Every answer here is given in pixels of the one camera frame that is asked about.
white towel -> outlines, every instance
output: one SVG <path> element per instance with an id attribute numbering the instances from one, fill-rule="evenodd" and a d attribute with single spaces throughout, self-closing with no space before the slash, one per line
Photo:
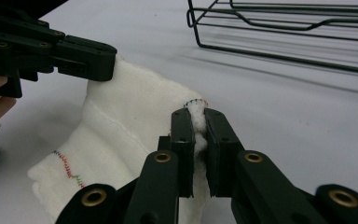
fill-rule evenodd
<path id="1" fill-rule="evenodd" d="M 34 194 L 46 206 L 52 221 L 81 188 L 101 183 L 119 189 L 138 177 L 146 156 L 157 149 L 158 137 L 169 134 L 171 113 L 193 99 L 202 97 L 117 57 L 111 81 L 89 82 L 82 122 L 67 142 L 28 173 L 35 181 Z M 206 103 L 193 100 L 186 105 L 193 123 L 197 122 L 198 152 L 206 147 L 202 138 Z M 196 164 L 194 176 L 195 198 L 180 200 L 181 224 L 200 223 L 209 198 L 202 164 Z"/>

dish rack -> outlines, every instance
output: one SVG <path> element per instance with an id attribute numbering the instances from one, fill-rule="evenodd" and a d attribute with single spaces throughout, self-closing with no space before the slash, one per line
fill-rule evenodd
<path id="1" fill-rule="evenodd" d="M 202 48 L 358 73 L 358 2 L 187 1 L 187 25 Z"/>

folded cloth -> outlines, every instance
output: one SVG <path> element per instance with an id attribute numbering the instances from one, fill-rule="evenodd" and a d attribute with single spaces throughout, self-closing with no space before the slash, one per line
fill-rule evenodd
<path id="1" fill-rule="evenodd" d="M 146 156 L 168 135 L 171 113 L 186 105 L 196 128 L 197 155 L 206 147 L 202 97 L 153 71 L 116 58 L 113 79 L 90 81 L 82 121 L 66 143 L 29 172 L 33 190 L 54 222 L 75 193 L 93 183 L 119 189 L 138 177 Z M 195 166 L 195 198 L 180 199 L 179 223 L 200 223 L 209 189 Z"/>

white tabletop surface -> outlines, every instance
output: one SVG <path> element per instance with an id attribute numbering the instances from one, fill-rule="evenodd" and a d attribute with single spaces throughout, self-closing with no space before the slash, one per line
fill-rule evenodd
<path id="1" fill-rule="evenodd" d="M 201 49 L 187 9 L 187 1 L 71 0 L 42 19 L 198 91 L 295 186 L 358 191 L 358 76 Z M 0 224 L 49 223 L 27 171 L 79 123 L 86 85 L 57 73 L 22 81 L 23 97 L 1 119 Z M 213 199 L 202 223 L 235 223 L 229 200 Z"/>

colored stitching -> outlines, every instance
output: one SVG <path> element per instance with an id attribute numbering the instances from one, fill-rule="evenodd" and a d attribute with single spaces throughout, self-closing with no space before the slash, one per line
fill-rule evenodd
<path id="1" fill-rule="evenodd" d="M 205 103 L 206 106 L 208 106 L 208 102 L 206 102 L 206 100 L 204 100 L 204 99 L 194 99 L 194 100 L 191 100 L 191 101 L 187 101 L 187 103 L 185 103 L 183 105 L 183 107 L 188 107 L 189 104 L 196 103 L 198 101 L 202 101 L 202 102 Z"/>
<path id="2" fill-rule="evenodd" d="M 84 187 L 86 187 L 86 185 L 83 183 L 83 180 L 81 179 L 80 175 L 72 175 L 71 172 L 71 167 L 69 166 L 69 162 L 68 159 L 61 154 L 61 152 L 59 151 L 53 151 L 54 154 L 56 154 L 60 160 L 63 162 L 63 167 L 65 168 L 65 172 L 66 175 L 68 176 L 69 179 L 74 179 L 77 183 L 77 185 L 83 189 Z"/>

